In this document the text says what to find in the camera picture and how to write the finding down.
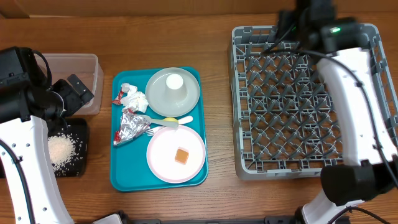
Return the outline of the white rice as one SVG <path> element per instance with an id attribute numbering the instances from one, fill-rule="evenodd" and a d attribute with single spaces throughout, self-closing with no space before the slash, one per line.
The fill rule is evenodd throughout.
<path id="1" fill-rule="evenodd" d="M 50 160 L 55 172 L 66 168 L 69 163 L 74 165 L 75 161 L 80 159 L 76 143 L 78 141 L 73 139 L 71 134 L 48 137 Z"/>

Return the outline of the white napkin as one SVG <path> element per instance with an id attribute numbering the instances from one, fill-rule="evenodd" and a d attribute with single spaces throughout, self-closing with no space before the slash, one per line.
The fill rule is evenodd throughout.
<path id="1" fill-rule="evenodd" d="M 122 111 L 131 110 L 133 112 L 146 112 L 149 103 L 145 94 L 143 94 L 141 91 L 138 91 L 136 86 L 123 83 L 121 85 L 121 91 L 127 94 L 120 99 L 121 104 L 124 106 Z"/>

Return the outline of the foil wrapper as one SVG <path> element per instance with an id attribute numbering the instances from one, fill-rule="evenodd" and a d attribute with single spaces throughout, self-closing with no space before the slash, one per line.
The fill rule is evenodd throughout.
<path id="1" fill-rule="evenodd" d="M 138 116 L 131 110 L 124 111 L 118 130 L 121 137 L 121 142 L 118 145 L 134 140 L 149 128 L 150 122 L 148 120 Z"/>

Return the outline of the white plastic cup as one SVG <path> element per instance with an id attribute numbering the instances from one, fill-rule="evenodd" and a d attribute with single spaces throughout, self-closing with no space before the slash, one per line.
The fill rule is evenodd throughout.
<path id="1" fill-rule="evenodd" d="M 187 88 L 181 75 L 171 73 L 166 78 L 165 97 L 172 103 L 179 103 L 187 97 Z"/>

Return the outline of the pink round plate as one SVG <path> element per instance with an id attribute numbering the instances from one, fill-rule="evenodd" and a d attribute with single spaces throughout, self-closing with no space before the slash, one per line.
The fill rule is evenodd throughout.
<path id="1" fill-rule="evenodd" d="M 177 149 L 189 152 L 186 164 L 175 161 Z M 163 128 L 149 141 L 147 163 L 150 171 L 160 180 L 180 184 L 194 178 L 204 166 L 206 147 L 201 136 L 192 128 Z"/>

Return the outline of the orange food cube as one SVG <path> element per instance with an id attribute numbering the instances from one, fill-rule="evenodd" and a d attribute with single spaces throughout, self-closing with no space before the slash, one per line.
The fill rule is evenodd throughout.
<path id="1" fill-rule="evenodd" d="M 180 164 L 186 164 L 187 160 L 188 160 L 188 157 L 189 157 L 189 152 L 186 149 L 184 149 L 182 147 L 179 147 L 177 149 L 177 152 L 176 152 L 176 155 L 175 155 L 175 161 L 176 162 L 178 162 Z"/>

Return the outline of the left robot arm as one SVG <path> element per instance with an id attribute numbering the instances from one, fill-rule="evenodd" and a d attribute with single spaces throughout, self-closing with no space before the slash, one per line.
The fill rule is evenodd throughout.
<path id="1" fill-rule="evenodd" d="M 76 113 L 94 95 L 74 74 L 52 81 L 27 47 L 1 51 L 1 164 L 16 223 L 73 223 L 48 147 L 49 121 Z"/>

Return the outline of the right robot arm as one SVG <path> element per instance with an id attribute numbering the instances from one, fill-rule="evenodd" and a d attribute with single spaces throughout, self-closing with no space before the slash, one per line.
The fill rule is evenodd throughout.
<path id="1" fill-rule="evenodd" d="M 297 1 L 280 11 L 278 41 L 298 42 L 326 83 L 338 117 L 343 163 L 324 167 L 322 189 L 295 214 L 297 223 L 334 223 L 397 187 L 397 148 L 387 131 L 371 74 L 371 56 L 355 18 L 337 18 L 331 1 Z"/>

